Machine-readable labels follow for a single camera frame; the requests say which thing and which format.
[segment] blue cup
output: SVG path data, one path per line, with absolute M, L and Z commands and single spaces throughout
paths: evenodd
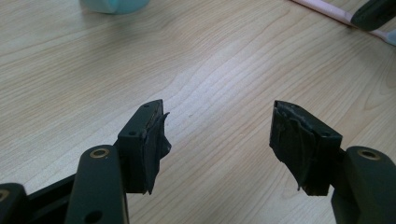
M 89 10 L 108 14 L 127 14 L 144 7 L 149 0 L 81 0 Z

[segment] table surface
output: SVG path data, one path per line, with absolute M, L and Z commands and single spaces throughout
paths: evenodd
M 326 122 L 342 148 L 396 161 L 396 48 L 291 1 L 151 0 L 111 16 L 2 0 L 0 31 L 0 181 L 28 193 L 156 99 L 173 148 L 152 195 L 128 195 L 132 223 L 334 223 L 332 189 L 297 191 L 268 146 L 274 100 Z

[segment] metal grommet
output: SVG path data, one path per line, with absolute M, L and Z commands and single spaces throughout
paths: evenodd
M 103 158 L 108 155 L 110 151 L 107 148 L 97 148 L 96 150 L 90 153 L 90 156 L 94 159 Z
M 0 189 L 0 202 L 6 199 L 9 195 L 9 190 L 7 189 Z
M 373 151 L 367 150 L 367 149 L 359 149 L 358 154 L 365 159 L 371 160 L 371 161 L 379 161 L 381 160 L 381 157 Z

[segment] black object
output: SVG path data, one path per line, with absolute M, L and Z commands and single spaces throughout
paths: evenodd
M 170 151 L 166 116 L 162 100 L 140 106 L 114 146 L 88 149 L 75 175 L 29 196 L 20 184 L 0 185 L 0 224 L 129 223 L 125 193 L 151 193 Z
M 307 195 L 327 195 L 337 223 L 396 223 L 396 166 L 368 147 L 340 148 L 342 136 L 303 108 L 275 101 L 270 147 Z
M 364 31 L 373 31 L 395 16 L 396 0 L 370 0 L 355 12 L 351 23 Z

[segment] wooden table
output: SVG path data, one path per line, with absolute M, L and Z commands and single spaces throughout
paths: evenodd
M 0 181 L 28 193 L 155 99 L 173 148 L 153 194 L 128 196 L 132 223 L 334 223 L 331 196 L 297 191 L 268 146 L 274 100 L 396 161 L 396 48 L 291 1 L 151 0 L 111 16 L 2 0 L 0 40 Z

